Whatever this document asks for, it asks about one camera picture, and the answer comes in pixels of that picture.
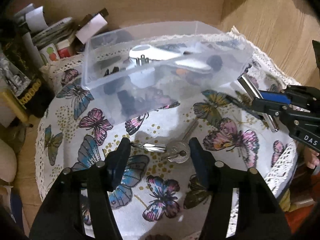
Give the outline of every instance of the plastic container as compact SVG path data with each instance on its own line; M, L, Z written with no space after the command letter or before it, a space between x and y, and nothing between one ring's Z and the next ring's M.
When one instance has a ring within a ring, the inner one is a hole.
M219 86L236 81L244 72L253 49L244 43L221 47L207 41L212 34L232 40L218 29L196 21L143 24L92 37L85 48L81 86L99 100L100 108L113 125L207 89L219 90ZM181 56L132 66L129 51L139 44L173 48ZM184 60L202 62L211 68L184 66ZM117 66L119 72L104 76L110 65Z

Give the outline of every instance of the butterfly print tablecloth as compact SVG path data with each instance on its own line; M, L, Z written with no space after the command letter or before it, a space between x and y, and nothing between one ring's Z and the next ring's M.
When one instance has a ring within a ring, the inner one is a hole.
M217 42L232 47L241 39L245 40L234 30L229 40ZM259 89L275 91L285 83L296 84L283 76L265 54L254 49L248 74ZM217 160L240 170L256 167L276 196L290 180L296 162L295 144L286 127L280 125L281 130L272 133L264 122L229 103L224 93L246 104L251 102L237 82L219 88L219 92L206 90L181 102L155 89L153 96L165 100L165 107L113 126L105 118L99 101L79 85L81 68L80 64L72 68L75 65L70 64L60 75L61 89L39 124L36 178L42 199L64 167L74 171L89 168L115 150L123 137L166 144L181 135L195 118L199 125L192 136ZM234 195L228 235L236 226L236 192ZM177 164L161 160L161 154L134 148L120 185L109 194L124 239L145 239L156 234L182 239L200 231L210 199L198 182L191 159ZM85 190L81 203L85 230L92 236Z

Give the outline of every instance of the hand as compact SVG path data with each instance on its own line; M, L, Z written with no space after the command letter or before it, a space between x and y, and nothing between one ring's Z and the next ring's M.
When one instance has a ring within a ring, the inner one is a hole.
M319 153L317 153L314 150L311 150L310 148L305 148L303 151L304 156L304 162L306 166L310 169L314 169L316 166L319 165L319 159L318 156Z

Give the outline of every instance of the key hole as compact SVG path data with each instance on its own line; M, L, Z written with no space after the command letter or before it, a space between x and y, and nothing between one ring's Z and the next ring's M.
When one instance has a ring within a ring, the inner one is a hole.
M179 152L179 154L180 154L180 156L182 156L182 157L184 157L184 156L187 155L187 153L186 153L185 151L181 151L181 152Z

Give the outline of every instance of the metal key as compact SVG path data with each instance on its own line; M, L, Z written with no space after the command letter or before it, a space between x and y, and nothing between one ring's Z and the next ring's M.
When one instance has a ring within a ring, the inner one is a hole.
M180 139L170 141L166 145L167 155L162 157L161 160L167 159L170 162L176 163L184 163L186 160L188 160L190 158L188 139L198 124L198 119L194 119L187 127L186 133L182 134Z

